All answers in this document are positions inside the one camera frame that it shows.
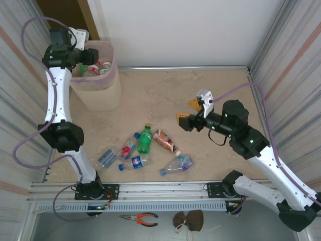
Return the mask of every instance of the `beige floor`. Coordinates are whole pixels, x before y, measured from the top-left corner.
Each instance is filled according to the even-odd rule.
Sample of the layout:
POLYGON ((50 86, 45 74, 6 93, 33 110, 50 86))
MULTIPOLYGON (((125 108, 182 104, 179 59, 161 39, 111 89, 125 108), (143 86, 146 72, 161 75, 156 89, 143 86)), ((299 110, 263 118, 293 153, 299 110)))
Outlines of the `beige floor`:
MULTIPOLYGON (((120 81, 122 99, 114 111, 89 111, 75 93, 71 95, 73 122, 84 130, 84 148, 90 161, 97 162, 109 147, 120 147, 127 137, 140 132, 145 123, 151 123, 153 132, 164 130, 184 154, 191 154, 195 165, 184 173, 161 176, 159 170, 174 155, 152 141, 151 165, 119 171, 121 161, 117 160, 109 169, 99 173, 103 182, 220 180, 232 170, 252 179, 265 178, 258 168, 235 154, 228 144, 219 147, 212 143, 207 130, 185 132, 176 122, 176 113, 196 113, 188 105, 188 100, 194 98, 200 89, 207 88, 214 97, 219 97, 248 82, 245 71, 120 73, 120 81)), ((239 90, 228 99, 240 100, 249 110, 250 125, 262 131, 250 87, 239 90)), ((221 113, 223 103, 220 101, 215 105, 215 112, 221 113)), ((212 133, 212 138, 219 143, 224 139, 217 133, 212 133)), ((74 181, 76 175, 67 160, 53 165, 49 182, 74 181)))

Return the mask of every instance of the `green soda bottle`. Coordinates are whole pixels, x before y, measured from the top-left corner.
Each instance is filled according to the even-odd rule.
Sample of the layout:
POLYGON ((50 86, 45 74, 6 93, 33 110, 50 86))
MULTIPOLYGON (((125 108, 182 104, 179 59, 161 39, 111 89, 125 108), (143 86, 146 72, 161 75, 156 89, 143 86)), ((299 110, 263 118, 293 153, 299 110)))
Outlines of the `green soda bottle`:
POLYGON ((151 138, 152 138, 152 134, 150 131, 150 124, 146 124, 145 129, 140 133, 140 137, 139 137, 139 145, 137 147, 137 150, 140 154, 142 153, 146 154, 149 152, 151 138))

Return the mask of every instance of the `corrugated metal wall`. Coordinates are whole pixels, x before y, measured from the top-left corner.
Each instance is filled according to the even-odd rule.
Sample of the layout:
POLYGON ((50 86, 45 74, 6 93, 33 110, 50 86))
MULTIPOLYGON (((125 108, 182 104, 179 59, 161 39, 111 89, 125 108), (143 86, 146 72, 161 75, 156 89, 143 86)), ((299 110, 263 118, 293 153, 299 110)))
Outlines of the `corrugated metal wall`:
POLYGON ((295 1, 251 70, 282 160, 321 190, 321 1, 295 1))
MULTIPOLYGON (((43 69, 25 57, 20 44, 22 25, 41 13, 33 0, 0 3, 0 240, 14 240, 21 222, 24 203, 32 182, 40 182, 44 170, 17 165, 14 146, 44 122, 47 84, 43 69)), ((49 44, 47 26, 31 24, 26 32, 28 49, 39 58, 49 44)), ((18 157, 32 165, 44 164, 50 146, 37 137, 21 147, 18 157)))

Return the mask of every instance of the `plastic bottle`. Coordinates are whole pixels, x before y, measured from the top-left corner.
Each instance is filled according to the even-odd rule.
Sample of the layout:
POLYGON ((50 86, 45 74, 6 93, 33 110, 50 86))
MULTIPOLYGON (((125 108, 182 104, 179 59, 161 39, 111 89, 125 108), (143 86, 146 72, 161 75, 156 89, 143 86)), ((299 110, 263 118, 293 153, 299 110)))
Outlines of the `plastic bottle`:
POLYGON ((100 75, 107 73, 110 70, 111 63, 108 61, 105 61, 102 64, 101 70, 100 70, 100 75))
POLYGON ((145 129, 140 133, 139 137, 139 145, 138 145, 138 152, 141 153, 149 153, 149 146, 151 143, 152 134, 150 131, 150 124, 145 125, 145 129))
POLYGON ((84 77, 94 77, 94 76, 99 75, 100 74, 99 66, 100 66, 99 61, 97 61, 97 63, 95 63, 93 65, 89 65, 88 69, 84 73, 84 77))
POLYGON ((173 159, 167 166, 160 170, 162 176, 166 174, 184 172, 193 166, 193 159, 189 155, 181 155, 173 159))
POLYGON ((132 137, 128 138, 128 140, 120 149, 119 157, 121 159, 128 160, 130 158, 131 154, 137 147, 139 137, 140 137, 140 134, 136 132, 132 137))
POLYGON ((131 170, 144 167, 146 165, 151 164, 151 159, 149 154, 141 154, 137 157, 133 157, 131 162, 125 162, 124 164, 119 165, 120 171, 123 170, 131 170))
POLYGON ((98 159, 98 162, 95 163, 95 169, 100 171, 103 168, 110 167, 110 165, 116 161, 118 153, 119 151, 116 148, 108 149, 107 152, 98 159))

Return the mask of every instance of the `metal base plate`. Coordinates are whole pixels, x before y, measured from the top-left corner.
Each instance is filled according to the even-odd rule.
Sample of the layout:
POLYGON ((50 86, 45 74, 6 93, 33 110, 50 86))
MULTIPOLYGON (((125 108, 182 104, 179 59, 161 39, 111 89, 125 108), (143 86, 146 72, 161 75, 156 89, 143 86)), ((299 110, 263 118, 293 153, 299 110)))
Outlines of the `metal base plate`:
MULTIPOLYGON (((102 184, 104 190, 108 190, 112 193, 112 199, 117 200, 119 195, 119 184, 102 184)), ((103 193, 99 198, 92 199, 89 196, 81 195, 80 193, 75 193, 75 200, 109 200, 109 195, 107 196, 106 193, 103 193)))
POLYGON ((239 198, 239 194, 229 196, 223 189, 222 182, 208 182, 205 185, 207 187, 207 194, 209 198, 239 198))

